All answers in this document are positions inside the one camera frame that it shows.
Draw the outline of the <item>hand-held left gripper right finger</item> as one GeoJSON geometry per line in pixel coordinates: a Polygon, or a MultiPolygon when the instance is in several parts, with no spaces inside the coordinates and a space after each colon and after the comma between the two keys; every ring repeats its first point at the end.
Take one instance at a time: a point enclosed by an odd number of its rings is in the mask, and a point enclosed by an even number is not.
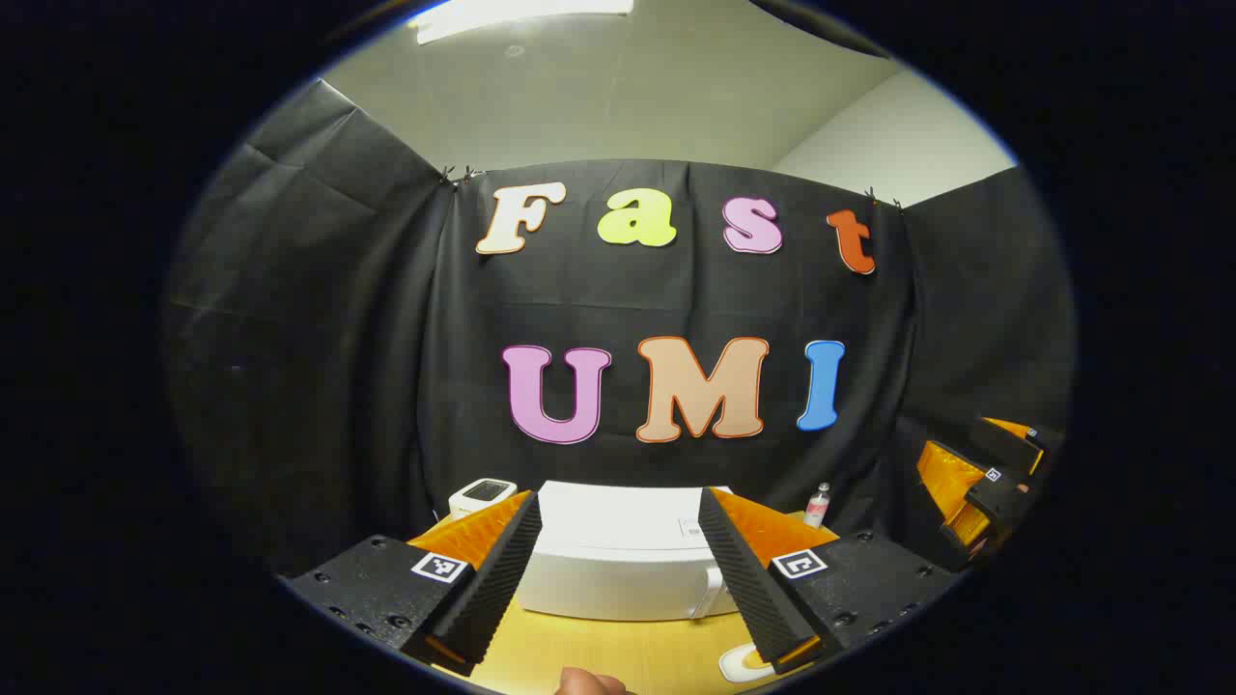
{"type": "Polygon", "coordinates": [[[777,674],[861,650],[962,580],[875,531],[839,535],[714,486],[700,492],[697,522],[777,674]]]}

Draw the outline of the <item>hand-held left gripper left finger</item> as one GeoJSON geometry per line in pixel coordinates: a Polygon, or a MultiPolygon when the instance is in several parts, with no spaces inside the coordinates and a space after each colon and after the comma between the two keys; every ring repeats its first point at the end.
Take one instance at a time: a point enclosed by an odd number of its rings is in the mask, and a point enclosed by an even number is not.
{"type": "Polygon", "coordinates": [[[543,532],[522,491],[415,540],[375,534],[288,581],[362,638],[468,676],[485,659],[543,532]]]}

